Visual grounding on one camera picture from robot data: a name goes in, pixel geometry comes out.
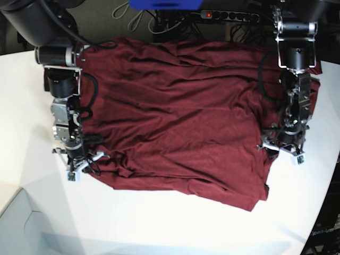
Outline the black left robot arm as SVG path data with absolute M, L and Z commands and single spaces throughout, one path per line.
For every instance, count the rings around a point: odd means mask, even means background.
M 271 53 L 258 67 L 258 87 L 267 101 L 277 106 L 280 119 L 275 127 L 264 128 L 260 149 L 290 155 L 294 165 L 305 162 L 303 145 L 311 119 L 311 75 L 317 66 L 316 35 L 318 21 L 339 1 L 274 1 L 273 25 L 277 45 L 279 84 L 283 95 L 275 98 L 266 93 L 262 71 Z

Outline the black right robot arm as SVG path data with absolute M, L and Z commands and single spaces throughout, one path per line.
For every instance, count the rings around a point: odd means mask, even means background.
M 97 80 L 77 66 L 85 46 L 113 49 L 116 42 L 97 44 L 79 35 L 74 17 L 68 12 L 82 1 L 1 1 L 1 14 L 14 26 L 19 35 L 35 48 L 36 62 L 45 69 L 45 89 L 54 100 L 51 112 L 55 117 L 54 136 L 64 149 L 55 153 L 67 154 L 67 164 L 89 163 L 94 156 L 90 143 L 82 133 L 82 122 L 92 117 L 90 103 L 80 105 L 81 78 L 93 83 L 93 96 L 98 93 Z

